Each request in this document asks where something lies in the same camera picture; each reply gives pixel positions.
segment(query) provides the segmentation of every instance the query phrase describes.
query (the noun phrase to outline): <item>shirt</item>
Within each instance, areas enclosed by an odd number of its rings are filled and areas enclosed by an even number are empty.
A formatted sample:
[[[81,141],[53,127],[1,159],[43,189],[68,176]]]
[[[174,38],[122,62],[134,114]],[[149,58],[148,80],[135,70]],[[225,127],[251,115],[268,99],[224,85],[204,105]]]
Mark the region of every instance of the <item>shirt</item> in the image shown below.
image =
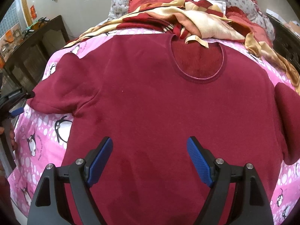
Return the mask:
[[[176,60],[188,62],[192,53],[174,57],[172,38],[114,36],[81,59],[67,53],[28,100],[42,113],[73,114],[62,165],[112,138],[111,157],[91,188],[108,224],[194,223],[209,188],[187,153],[190,136],[231,165],[252,163],[269,199],[282,160],[299,159],[295,92],[283,84],[275,90],[262,68],[221,44],[219,70],[206,79],[189,76]],[[293,130],[286,132],[286,123]],[[230,186],[223,224],[233,191]]]

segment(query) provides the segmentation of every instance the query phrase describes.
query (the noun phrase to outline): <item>white pillow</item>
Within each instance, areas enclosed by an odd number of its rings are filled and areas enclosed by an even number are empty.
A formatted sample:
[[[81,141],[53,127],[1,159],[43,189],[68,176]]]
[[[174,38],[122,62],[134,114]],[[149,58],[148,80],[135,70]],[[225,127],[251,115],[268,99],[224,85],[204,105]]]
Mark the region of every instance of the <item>white pillow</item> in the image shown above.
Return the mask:
[[[212,5],[218,5],[218,7],[221,9],[222,13],[225,15],[226,13],[226,2],[222,1],[214,1],[214,0],[207,0],[209,1]]]

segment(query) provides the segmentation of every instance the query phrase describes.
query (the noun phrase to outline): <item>metal screw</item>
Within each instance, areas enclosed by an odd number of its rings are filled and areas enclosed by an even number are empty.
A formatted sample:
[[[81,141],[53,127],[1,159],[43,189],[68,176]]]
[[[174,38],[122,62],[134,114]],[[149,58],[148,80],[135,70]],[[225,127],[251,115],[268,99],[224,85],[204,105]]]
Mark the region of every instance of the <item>metal screw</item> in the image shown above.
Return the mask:
[[[253,165],[252,165],[251,163],[247,163],[247,164],[246,164],[246,167],[247,167],[248,169],[253,169]]]
[[[46,168],[47,168],[48,170],[50,170],[51,168],[53,168],[53,164],[52,164],[52,163],[49,163],[49,164],[46,166]]]
[[[224,163],[224,160],[222,158],[217,158],[216,159],[216,163],[218,164],[223,164]]]
[[[82,158],[79,158],[79,159],[76,160],[75,163],[76,163],[77,165],[80,165],[80,164],[83,163],[83,159],[82,159]]]

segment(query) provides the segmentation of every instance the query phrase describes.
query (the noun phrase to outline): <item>blue clamp pad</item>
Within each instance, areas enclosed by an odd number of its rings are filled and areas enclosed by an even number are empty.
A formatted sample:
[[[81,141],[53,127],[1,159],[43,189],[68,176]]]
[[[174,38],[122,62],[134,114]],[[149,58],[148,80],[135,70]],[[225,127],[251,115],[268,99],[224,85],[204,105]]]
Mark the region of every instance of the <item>blue clamp pad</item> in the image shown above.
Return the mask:
[[[196,144],[192,140],[192,138],[188,138],[187,140],[187,152],[190,155],[190,158],[197,170],[197,173],[201,179],[201,181],[207,184],[209,187],[212,187],[214,181],[211,178],[211,170],[201,152],[197,148]]]
[[[16,116],[22,114],[24,112],[24,107],[20,107],[14,111],[12,111],[10,114],[13,118],[15,118]]]
[[[88,171],[87,186],[91,188],[93,184],[99,181],[99,178],[104,170],[104,167],[113,151],[113,141],[109,138],[103,145],[98,155],[94,159]]]

